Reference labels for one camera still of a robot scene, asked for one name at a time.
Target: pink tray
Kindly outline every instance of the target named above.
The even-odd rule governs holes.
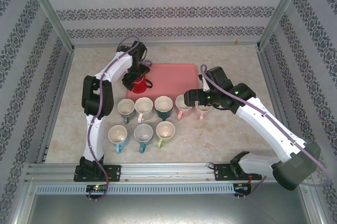
[[[154,102],[160,96],[167,96],[174,104],[180,94],[198,88],[197,70],[192,64],[152,64],[146,79],[153,83],[153,88],[141,94],[128,90],[126,98],[136,101],[148,97]]]

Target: blue mug handle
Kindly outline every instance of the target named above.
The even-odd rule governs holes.
[[[116,144],[116,153],[120,154],[122,152],[123,147],[120,144]]]
[[[146,144],[145,143],[141,143],[141,146],[139,147],[139,153],[144,153],[144,151],[145,151],[145,148],[146,148]]]

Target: wall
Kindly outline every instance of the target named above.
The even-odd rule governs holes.
[[[319,189],[337,223],[337,0],[291,0],[265,47],[291,130],[322,149],[330,186]],[[322,182],[322,172],[314,174]]]
[[[36,161],[68,52],[37,0],[0,0],[0,223]]]
[[[259,41],[280,0],[50,0],[75,45]]]

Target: mug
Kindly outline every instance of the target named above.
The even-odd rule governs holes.
[[[199,117],[199,120],[203,120],[204,117],[211,111],[212,107],[209,106],[199,106],[197,101],[195,102],[195,113]]]
[[[154,101],[154,108],[159,118],[166,121],[172,113],[173,101],[167,96],[160,96]]]
[[[128,124],[136,115],[135,102],[130,99],[122,99],[117,105],[117,110],[124,118],[124,124]]]
[[[171,138],[174,136],[175,127],[169,121],[162,121],[157,125],[156,133],[159,136],[157,147],[160,149],[165,144],[168,144],[170,141],[172,141]]]
[[[139,79],[136,79],[136,81],[132,82],[132,84],[133,84],[132,92],[134,92],[135,94],[141,94],[145,92],[146,89],[148,88],[150,89],[153,87],[152,82],[146,79],[144,76]]]
[[[138,123],[150,120],[152,114],[153,102],[147,97],[139,98],[135,103],[135,109],[139,113]]]
[[[116,153],[120,154],[128,144],[127,130],[122,125],[113,126],[107,133],[109,141],[116,144]]]
[[[138,127],[136,127],[133,135],[136,140],[141,144],[139,147],[139,153],[144,153],[146,146],[149,145],[151,142],[153,129],[148,124],[140,124],[138,125]]]
[[[178,120],[188,117],[192,112],[193,107],[187,107],[187,105],[185,105],[183,94],[180,94],[177,99],[175,99],[175,105],[177,106]]]

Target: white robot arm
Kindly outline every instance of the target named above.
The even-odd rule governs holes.
[[[114,61],[118,57],[120,57],[123,54],[123,52],[117,52],[115,57],[110,61]],[[129,68],[132,66],[132,56],[131,55],[125,55],[121,59],[119,59],[115,64],[113,64],[110,69],[106,72],[105,76],[103,77],[103,81],[108,81],[109,85],[111,86],[114,82],[116,82]],[[107,66],[101,70],[100,73],[95,75],[95,78],[97,81],[99,81],[102,77],[102,74],[104,73]],[[90,124],[92,123],[94,115],[87,115],[86,116],[86,122],[87,122],[87,133]],[[94,124],[92,126],[91,132],[90,132],[90,139],[91,139],[91,145],[93,152],[98,160],[101,160],[103,157],[103,131],[105,127],[107,117],[104,116],[101,119],[95,118]],[[86,146],[83,154],[84,158],[86,160],[89,160],[91,162],[94,161],[94,158],[89,150],[88,141],[86,141]]]
[[[133,83],[150,71],[144,64],[139,64],[146,52],[145,45],[138,41],[135,41],[132,47],[121,45],[117,48],[114,58],[103,70],[95,76],[84,78],[82,107],[87,120],[87,141],[75,175],[81,174],[80,176],[92,180],[102,176],[103,132],[106,116],[111,113],[114,105],[112,84],[124,74],[123,85],[133,90]]]
[[[198,101],[199,105],[213,106],[219,110],[230,110],[249,123],[269,143],[277,155],[258,156],[243,151],[231,160],[232,172],[237,176],[259,174],[274,177],[281,186],[293,190],[316,170],[317,164],[298,148],[300,146],[318,160],[321,149],[316,143],[307,144],[303,139],[291,133],[265,108],[247,85],[240,83],[233,86],[221,67],[214,67],[206,71],[205,74],[221,89],[233,97],[238,97],[247,104],[253,105],[261,112],[222,93],[202,75],[199,76],[199,79],[204,82],[203,89],[187,91],[184,95],[185,104],[195,106],[195,102]],[[281,131],[291,136],[292,141]]]

